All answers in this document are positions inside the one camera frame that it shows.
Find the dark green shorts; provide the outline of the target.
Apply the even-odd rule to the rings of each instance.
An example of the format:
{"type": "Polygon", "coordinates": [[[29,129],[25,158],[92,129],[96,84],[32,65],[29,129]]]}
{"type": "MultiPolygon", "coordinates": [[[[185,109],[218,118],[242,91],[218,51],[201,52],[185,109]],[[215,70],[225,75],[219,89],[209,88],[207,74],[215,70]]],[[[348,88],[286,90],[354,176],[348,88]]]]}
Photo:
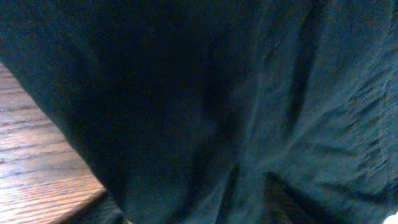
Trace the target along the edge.
{"type": "Polygon", "coordinates": [[[397,211],[396,1],[2,1],[1,59],[130,222],[397,211]]]}

